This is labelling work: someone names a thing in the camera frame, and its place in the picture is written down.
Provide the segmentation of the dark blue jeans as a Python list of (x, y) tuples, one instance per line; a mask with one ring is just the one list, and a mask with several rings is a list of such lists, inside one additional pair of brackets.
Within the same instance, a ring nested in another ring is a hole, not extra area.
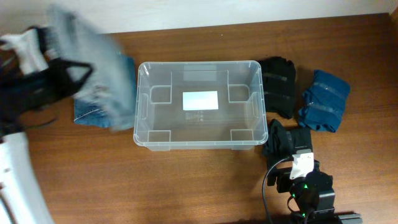
[[(123, 56), (127, 62), (128, 70), (132, 81), (132, 95), (133, 99), (136, 99), (136, 70), (135, 63), (132, 57), (127, 55)], [(87, 103), (74, 99), (74, 119), (75, 124), (85, 125), (85, 126), (96, 126), (99, 128), (110, 128), (111, 122), (108, 115), (100, 107), (92, 103)]]

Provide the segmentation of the clear plastic storage container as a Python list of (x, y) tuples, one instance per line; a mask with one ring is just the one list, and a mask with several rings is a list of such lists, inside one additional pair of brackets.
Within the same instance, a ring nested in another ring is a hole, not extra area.
[(133, 140), (151, 151), (250, 150), (269, 136), (254, 60), (144, 62), (136, 100)]

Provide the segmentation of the light blue jeans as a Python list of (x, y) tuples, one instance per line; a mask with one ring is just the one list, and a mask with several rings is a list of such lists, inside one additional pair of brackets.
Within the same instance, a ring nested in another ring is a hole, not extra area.
[(113, 131), (134, 126), (136, 100), (124, 52), (82, 16), (53, 4), (47, 15), (55, 50), (64, 60), (89, 63), (93, 73), (73, 98), (106, 112)]

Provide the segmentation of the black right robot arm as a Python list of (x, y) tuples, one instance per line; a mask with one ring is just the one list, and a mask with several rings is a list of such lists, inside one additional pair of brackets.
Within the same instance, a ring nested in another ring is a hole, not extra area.
[[(308, 224), (361, 224), (362, 216), (358, 213), (336, 213), (333, 177), (320, 170), (320, 163), (315, 161), (314, 169), (306, 177), (289, 179), (291, 168), (278, 169), (277, 165), (287, 162), (271, 160), (267, 165), (267, 173), (262, 182), (262, 200), (266, 211), (267, 223), (308, 223)], [(298, 206), (295, 211), (291, 207), (290, 215), (273, 218), (266, 199), (266, 187), (277, 187), (278, 193), (290, 194), (287, 203), (292, 200)]]

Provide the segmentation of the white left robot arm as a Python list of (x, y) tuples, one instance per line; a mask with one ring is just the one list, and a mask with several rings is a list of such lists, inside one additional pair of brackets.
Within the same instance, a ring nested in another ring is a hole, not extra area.
[(92, 73), (88, 63), (56, 58), (45, 70), (1, 80), (1, 223), (53, 223), (19, 117), (79, 92)]

